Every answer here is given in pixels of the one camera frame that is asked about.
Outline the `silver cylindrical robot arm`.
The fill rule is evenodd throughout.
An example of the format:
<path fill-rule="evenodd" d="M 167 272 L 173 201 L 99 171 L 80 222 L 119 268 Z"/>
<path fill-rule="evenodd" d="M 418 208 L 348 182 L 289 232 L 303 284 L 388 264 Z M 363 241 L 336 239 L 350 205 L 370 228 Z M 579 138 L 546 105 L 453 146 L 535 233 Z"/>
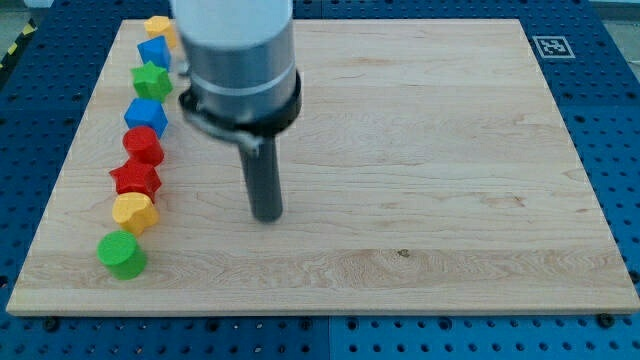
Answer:
<path fill-rule="evenodd" d="M 171 0 L 191 125 L 257 155 L 299 110 L 291 0 Z"/>

